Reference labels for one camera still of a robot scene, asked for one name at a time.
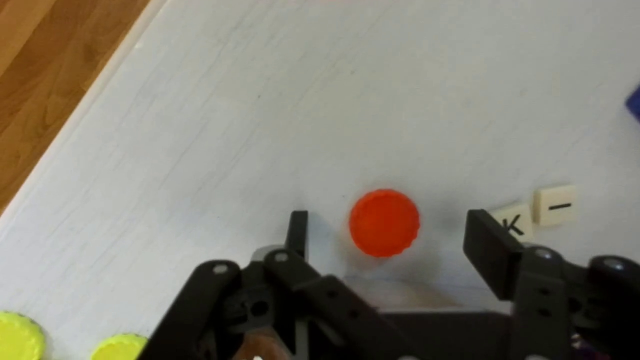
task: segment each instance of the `orange ball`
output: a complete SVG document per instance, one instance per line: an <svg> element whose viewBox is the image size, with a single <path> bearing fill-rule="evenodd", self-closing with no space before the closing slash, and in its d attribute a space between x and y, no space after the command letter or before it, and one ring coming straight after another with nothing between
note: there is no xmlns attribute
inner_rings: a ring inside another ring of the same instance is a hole
<svg viewBox="0 0 640 360"><path fill-rule="evenodd" d="M403 191L380 187L353 208L349 227L356 246L377 257L405 251L419 235L419 206Z"/></svg>

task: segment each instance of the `white table surface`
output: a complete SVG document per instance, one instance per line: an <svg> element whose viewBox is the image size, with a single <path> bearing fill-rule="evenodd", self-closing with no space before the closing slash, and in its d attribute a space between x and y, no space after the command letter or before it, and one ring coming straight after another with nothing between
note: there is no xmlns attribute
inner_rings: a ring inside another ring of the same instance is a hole
<svg viewBox="0 0 640 360"><path fill-rule="evenodd" d="M247 264L313 211L311 262L373 302L493 306L463 254L471 208L574 181L566 257L640 257L639 0L168 0L0 217L0 307L53 358L151 334L191 270ZM423 211L371 262L346 213L393 186Z"/></svg>

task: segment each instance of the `metal screw head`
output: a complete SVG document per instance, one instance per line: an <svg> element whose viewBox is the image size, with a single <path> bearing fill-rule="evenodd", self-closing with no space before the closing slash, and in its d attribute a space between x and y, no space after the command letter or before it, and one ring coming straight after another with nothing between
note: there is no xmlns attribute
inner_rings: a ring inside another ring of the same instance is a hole
<svg viewBox="0 0 640 360"><path fill-rule="evenodd" d="M274 260L277 260L277 262L288 262L288 254L287 254L287 251L278 251L278 254L274 256Z"/></svg>
<svg viewBox="0 0 640 360"><path fill-rule="evenodd" d="M214 273L225 273L226 270L228 270L226 264L217 264L217 266L214 266Z"/></svg>
<svg viewBox="0 0 640 360"><path fill-rule="evenodd" d="M283 246L262 246L252 254L252 262L264 262L264 257L277 249L283 249Z"/></svg>
<svg viewBox="0 0 640 360"><path fill-rule="evenodd" d="M555 257L555 254L550 249L546 249L546 247L536 247L534 254L539 257L545 257L545 260L553 260Z"/></svg>
<svg viewBox="0 0 640 360"><path fill-rule="evenodd" d="M621 262L618 257L605 257L603 262L606 268L623 271L625 270L625 262Z"/></svg>

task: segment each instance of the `yellow disc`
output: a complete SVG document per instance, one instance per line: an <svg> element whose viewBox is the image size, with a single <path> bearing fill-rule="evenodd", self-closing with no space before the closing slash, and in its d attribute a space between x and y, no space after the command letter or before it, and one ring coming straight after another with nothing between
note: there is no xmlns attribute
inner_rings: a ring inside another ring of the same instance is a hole
<svg viewBox="0 0 640 360"><path fill-rule="evenodd" d="M37 321L17 312L0 312L0 358L42 360L44 334Z"/></svg>
<svg viewBox="0 0 640 360"><path fill-rule="evenodd" d="M146 338L136 334L116 334L100 342L93 360L136 360L146 344Z"/></svg>

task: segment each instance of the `small white block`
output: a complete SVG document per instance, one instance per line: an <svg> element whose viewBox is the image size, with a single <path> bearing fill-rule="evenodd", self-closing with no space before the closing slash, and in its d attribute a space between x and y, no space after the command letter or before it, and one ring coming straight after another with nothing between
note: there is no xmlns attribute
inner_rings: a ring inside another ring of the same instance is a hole
<svg viewBox="0 0 640 360"><path fill-rule="evenodd" d="M498 208L490 211L502 227L506 227L514 237L528 239L534 235L532 210L528 204L514 204L509 208Z"/></svg>
<svg viewBox="0 0 640 360"><path fill-rule="evenodd" d="M534 198L534 215L541 225L558 225L574 219L576 186L543 187Z"/></svg>

